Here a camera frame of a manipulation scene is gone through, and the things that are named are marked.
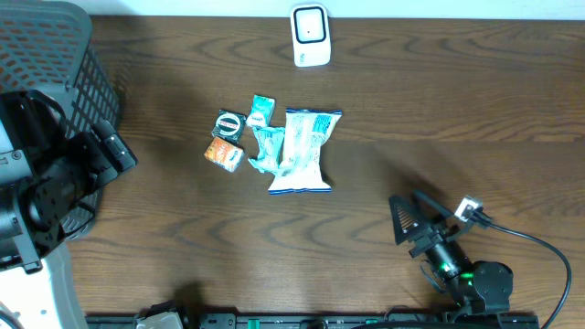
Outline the teal snack packet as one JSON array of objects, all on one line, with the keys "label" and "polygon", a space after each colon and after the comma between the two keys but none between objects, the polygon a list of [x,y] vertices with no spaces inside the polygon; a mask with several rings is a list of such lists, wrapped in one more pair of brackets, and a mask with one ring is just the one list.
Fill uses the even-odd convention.
[{"label": "teal snack packet", "polygon": [[280,154],[284,142],[284,127],[261,127],[253,129],[258,142],[259,153],[256,158],[249,158],[251,166],[261,173],[277,174]]}]

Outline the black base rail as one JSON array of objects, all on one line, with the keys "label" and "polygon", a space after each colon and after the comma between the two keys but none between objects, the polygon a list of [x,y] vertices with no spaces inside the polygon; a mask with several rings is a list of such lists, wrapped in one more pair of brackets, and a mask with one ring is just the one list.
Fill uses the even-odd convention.
[{"label": "black base rail", "polygon": [[[432,322],[439,324],[442,317],[434,314],[413,313],[406,309],[398,309],[385,315],[382,314],[234,314],[234,313],[207,313],[198,318],[192,315],[183,317],[186,328],[207,329],[269,329],[269,328],[354,328],[366,324],[382,324],[396,322]],[[538,319],[534,315],[505,314],[479,316],[462,316],[456,320],[457,324],[471,327],[474,324],[488,328],[528,328],[539,327]]]}]

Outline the orange juice carton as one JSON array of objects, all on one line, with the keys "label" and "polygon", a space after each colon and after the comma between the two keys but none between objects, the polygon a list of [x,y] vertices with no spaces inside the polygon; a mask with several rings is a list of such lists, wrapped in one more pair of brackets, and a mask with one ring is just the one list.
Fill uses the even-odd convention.
[{"label": "orange juice carton", "polygon": [[243,155],[244,151],[241,148],[219,137],[215,137],[204,152],[208,161],[231,173],[239,167]]}]

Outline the white blue snack bag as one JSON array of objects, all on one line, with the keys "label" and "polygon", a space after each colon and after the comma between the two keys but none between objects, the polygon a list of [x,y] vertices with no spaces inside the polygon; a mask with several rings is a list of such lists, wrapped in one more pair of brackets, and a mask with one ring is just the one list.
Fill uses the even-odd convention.
[{"label": "white blue snack bag", "polygon": [[286,109],[282,161],[268,188],[270,195],[331,192],[322,178],[321,148],[342,115],[341,110]]}]

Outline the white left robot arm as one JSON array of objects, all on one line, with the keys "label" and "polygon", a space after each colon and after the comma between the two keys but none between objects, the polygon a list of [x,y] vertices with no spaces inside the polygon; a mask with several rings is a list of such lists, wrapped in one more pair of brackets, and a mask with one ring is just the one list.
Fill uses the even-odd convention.
[{"label": "white left robot arm", "polygon": [[69,138],[66,113],[39,90],[1,96],[1,325],[85,328],[63,219],[137,166],[107,121]]}]

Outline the dark green round-label packet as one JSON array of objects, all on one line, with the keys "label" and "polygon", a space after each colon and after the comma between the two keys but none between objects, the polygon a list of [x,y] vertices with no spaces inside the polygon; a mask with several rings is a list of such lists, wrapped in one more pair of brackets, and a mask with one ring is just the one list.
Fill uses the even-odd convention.
[{"label": "dark green round-label packet", "polygon": [[246,120],[247,117],[243,114],[219,110],[211,135],[230,143],[238,143],[246,126]]}]

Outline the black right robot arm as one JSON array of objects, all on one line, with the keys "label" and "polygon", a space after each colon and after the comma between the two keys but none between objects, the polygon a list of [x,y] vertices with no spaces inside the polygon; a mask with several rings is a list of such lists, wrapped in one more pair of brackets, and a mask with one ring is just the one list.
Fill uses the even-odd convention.
[{"label": "black right robot arm", "polygon": [[388,199],[395,242],[412,245],[409,255],[423,256],[432,275],[428,281],[439,292],[447,292],[459,310],[446,317],[453,322],[463,315],[497,315],[510,311],[513,272],[501,262],[469,259],[457,242],[477,226],[487,228],[491,220],[483,203],[470,196],[451,211],[421,191],[411,198]]}]

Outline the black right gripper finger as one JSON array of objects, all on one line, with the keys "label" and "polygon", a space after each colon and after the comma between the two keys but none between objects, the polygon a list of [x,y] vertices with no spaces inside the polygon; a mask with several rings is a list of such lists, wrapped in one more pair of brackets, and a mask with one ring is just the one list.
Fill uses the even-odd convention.
[{"label": "black right gripper finger", "polygon": [[406,198],[391,196],[388,202],[397,245],[412,241],[430,229],[431,222]]},{"label": "black right gripper finger", "polygon": [[448,209],[438,201],[434,200],[424,192],[420,190],[415,190],[413,192],[413,195],[418,201],[422,201],[423,203],[435,209],[444,218],[451,218],[454,216],[453,212],[450,209]]}]

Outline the grey plastic mesh basket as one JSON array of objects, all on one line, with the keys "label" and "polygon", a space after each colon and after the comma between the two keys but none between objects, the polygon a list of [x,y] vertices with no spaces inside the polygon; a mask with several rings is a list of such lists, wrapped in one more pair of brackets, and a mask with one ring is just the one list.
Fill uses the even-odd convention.
[{"label": "grey plastic mesh basket", "polygon": [[[116,130],[117,95],[90,46],[92,23],[67,2],[4,1],[1,4],[1,96],[39,90],[66,113],[66,135],[87,132],[100,121]],[[67,240],[89,234],[97,220],[101,191],[85,197],[94,215],[77,208],[62,221]]]}]

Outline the teal white drink carton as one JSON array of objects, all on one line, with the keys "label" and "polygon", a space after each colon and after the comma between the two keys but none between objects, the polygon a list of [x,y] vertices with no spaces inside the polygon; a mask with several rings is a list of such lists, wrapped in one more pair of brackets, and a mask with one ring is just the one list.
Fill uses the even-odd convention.
[{"label": "teal white drink carton", "polygon": [[275,99],[261,95],[254,95],[250,107],[250,115],[246,124],[249,127],[268,127],[275,108]]}]

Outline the white barcode scanner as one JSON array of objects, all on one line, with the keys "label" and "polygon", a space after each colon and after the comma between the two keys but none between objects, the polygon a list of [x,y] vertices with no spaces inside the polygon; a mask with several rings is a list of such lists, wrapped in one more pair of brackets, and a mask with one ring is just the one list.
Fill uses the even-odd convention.
[{"label": "white barcode scanner", "polygon": [[329,63],[332,54],[328,13],[320,4],[296,5],[290,13],[293,61],[308,68]]}]

